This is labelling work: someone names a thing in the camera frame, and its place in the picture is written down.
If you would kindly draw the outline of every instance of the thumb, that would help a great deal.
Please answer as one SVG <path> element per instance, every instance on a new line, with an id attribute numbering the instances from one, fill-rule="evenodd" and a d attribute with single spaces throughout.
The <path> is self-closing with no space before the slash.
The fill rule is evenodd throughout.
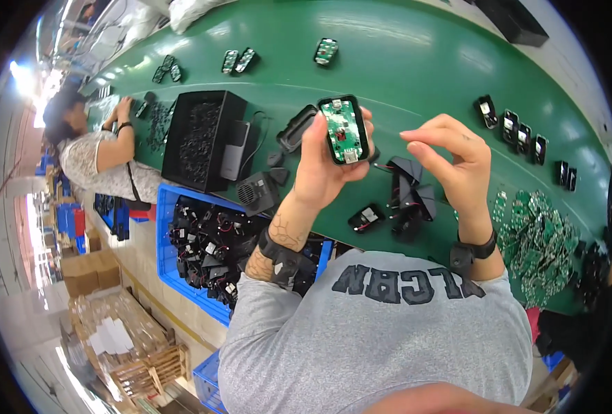
<path id="1" fill-rule="evenodd" d="M 302 135 L 302 161 L 321 161 L 325 138 L 327 137 L 327 118 L 318 112 Z"/>
<path id="2" fill-rule="evenodd" d="M 419 141 L 412 141 L 407 145 L 410 154 L 421 162 L 421 165 L 430 171 L 439 182 L 451 181 L 456 174 L 456 169 L 436 153 L 429 145 Z"/>

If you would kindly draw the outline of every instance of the hand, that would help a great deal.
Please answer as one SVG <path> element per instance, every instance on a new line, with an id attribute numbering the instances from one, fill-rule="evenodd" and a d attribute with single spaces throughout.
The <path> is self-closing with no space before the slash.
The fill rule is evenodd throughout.
<path id="1" fill-rule="evenodd" d="M 370 155 L 375 152 L 371 136 L 373 134 L 373 115 L 361 108 L 366 125 L 366 136 Z M 337 166 L 331 159 L 327 146 L 327 119 L 318 112 L 310 127 L 302 135 L 302 160 L 297 168 L 293 192 L 295 199 L 307 207 L 321 210 L 329 205 L 348 181 L 358 181 L 368 174 L 367 161 L 352 165 Z"/>
<path id="2" fill-rule="evenodd" d="M 490 147 L 459 120 L 441 114 L 417 130 L 404 131 L 407 150 L 442 184 L 448 202 L 461 218 L 488 215 Z M 442 146 L 453 154 L 453 164 L 430 146 Z"/>
<path id="3" fill-rule="evenodd" d="M 134 99 L 132 97 L 125 96 L 117 105 L 115 105 L 115 108 L 112 111 L 116 114 L 116 119 L 120 117 L 124 118 L 125 120 L 129 119 L 129 112 L 131 111 L 131 104 L 133 104 L 133 101 Z"/>

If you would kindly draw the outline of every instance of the black tray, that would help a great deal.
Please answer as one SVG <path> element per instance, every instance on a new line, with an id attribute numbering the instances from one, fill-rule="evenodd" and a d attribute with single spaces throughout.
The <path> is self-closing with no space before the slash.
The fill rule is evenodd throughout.
<path id="1" fill-rule="evenodd" d="M 476 0 L 476 6 L 510 43 L 541 47 L 550 38 L 518 0 Z"/>
<path id="2" fill-rule="evenodd" d="M 229 91 L 181 93 L 170 122 L 161 177 L 201 193 L 225 190 L 229 181 L 220 176 L 221 161 L 233 121 L 243 119 L 246 104 Z"/>

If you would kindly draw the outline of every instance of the black bracelet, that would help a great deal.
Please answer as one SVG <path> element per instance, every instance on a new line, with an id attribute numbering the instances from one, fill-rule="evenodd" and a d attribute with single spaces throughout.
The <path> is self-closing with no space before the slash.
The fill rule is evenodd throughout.
<path id="1" fill-rule="evenodd" d="M 117 128 L 117 133 L 119 134 L 124 127 L 133 127 L 133 125 L 131 125 L 131 122 L 122 122 L 122 124 Z"/>

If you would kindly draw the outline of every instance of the wrist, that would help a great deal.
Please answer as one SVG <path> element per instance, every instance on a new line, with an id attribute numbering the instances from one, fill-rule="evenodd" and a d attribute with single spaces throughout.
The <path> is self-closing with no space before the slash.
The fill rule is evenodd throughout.
<path id="1" fill-rule="evenodd" d="M 463 243 L 481 246 L 490 240 L 492 231 L 492 220 L 487 208 L 485 211 L 458 215 L 458 236 Z"/>

